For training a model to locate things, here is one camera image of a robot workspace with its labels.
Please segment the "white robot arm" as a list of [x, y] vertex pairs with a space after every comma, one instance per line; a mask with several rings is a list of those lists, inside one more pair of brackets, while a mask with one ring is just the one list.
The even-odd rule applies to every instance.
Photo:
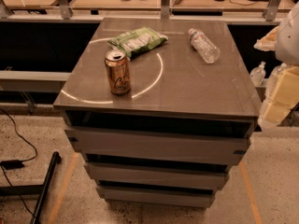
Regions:
[[268, 79], [259, 125], [278, 126], [299, 103], [299, 2], [278, 27], [276, 58], [287, 64]]

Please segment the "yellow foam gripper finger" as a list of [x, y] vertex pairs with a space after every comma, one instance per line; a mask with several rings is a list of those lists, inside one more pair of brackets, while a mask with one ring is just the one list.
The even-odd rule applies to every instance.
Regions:
[[263, 120], [280, 124], [299, 104], [299, 66], [283, 70], [265, 109]]

